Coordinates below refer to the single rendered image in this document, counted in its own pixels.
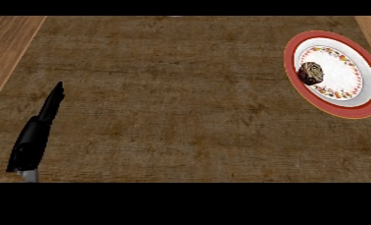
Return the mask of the brown woven placemat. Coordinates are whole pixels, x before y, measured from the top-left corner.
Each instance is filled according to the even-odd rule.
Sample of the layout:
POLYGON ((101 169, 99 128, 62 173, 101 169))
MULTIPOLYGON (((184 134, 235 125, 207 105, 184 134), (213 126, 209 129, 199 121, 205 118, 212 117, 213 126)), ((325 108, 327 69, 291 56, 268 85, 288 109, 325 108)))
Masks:
POLYGON ((362 39, 349 17, 48 18, 0 90, 0 182, 56 87, 46 182, 369 182, 371 118, 327 114, 285 75, 308 30, 362 39))

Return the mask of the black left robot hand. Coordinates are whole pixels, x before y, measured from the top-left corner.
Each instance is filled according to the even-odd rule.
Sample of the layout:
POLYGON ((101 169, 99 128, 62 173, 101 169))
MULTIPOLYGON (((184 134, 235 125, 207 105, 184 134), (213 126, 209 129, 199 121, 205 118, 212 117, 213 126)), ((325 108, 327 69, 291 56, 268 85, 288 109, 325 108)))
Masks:
POLYGON ((41 108, 19 133, 9 158, 6 171, 31 171, 38 168, 47 148, 47 138, 59 104, 65 97, 62 83, 57 83, 41 108))

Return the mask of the dark chocolate cupcake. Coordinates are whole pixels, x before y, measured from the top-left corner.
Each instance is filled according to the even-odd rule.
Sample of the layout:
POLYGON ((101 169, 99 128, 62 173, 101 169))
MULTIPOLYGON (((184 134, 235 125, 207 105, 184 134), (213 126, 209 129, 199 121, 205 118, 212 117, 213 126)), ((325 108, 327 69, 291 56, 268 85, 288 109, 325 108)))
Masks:
POLYGON ((299 69, 299 79, 306 85, 319 84, 324 81, 324 70, 318 63, 306 62, 299 69))

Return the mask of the red-rimmed white floral plate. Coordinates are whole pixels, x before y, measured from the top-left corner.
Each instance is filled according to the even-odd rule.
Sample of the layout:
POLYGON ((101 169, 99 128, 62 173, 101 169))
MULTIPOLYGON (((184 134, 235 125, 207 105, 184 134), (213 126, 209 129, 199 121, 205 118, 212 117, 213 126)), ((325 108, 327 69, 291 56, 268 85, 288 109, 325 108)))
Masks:
POLYGON ((344 119, 371 117, 371 54, 355 41, 322 30, 299 33, 284 48, 284 69, 296 91, 325 113, 344 119), (322 67, 319 84, 299 79, 306 62, 322 67))

